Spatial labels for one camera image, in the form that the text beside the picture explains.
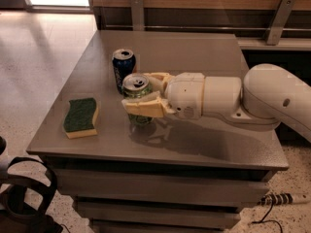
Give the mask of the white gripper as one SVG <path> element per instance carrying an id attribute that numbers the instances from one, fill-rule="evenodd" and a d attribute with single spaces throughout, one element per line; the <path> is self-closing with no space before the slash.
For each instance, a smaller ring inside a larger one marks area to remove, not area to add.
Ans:
<path id="1" fill-rule="evenodd" d="M 142 117 L 174 115 L 182 119 L 199 119 L 205 77 L 201 73 L 145 73 L 152 85 L 152 93 L 142 98 L 124 98 L 121 103 L 128 114 Z"/>

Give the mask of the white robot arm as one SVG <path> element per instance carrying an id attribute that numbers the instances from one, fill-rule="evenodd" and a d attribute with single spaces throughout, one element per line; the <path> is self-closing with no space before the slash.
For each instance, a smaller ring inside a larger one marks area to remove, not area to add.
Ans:
<path id="1" fill-rule="evenodd" d="M 127 113 L 184 119 L 215 117 L 254 131 L 272 130 L 284 123 L 311 141 L 311 86 L 276 65 L 257 65 L 244 78 L 144 73 L 123 80 L 125 91 L 147 87 L 152 89 L 149 94 L 124 97 L 122 105 Z"/>

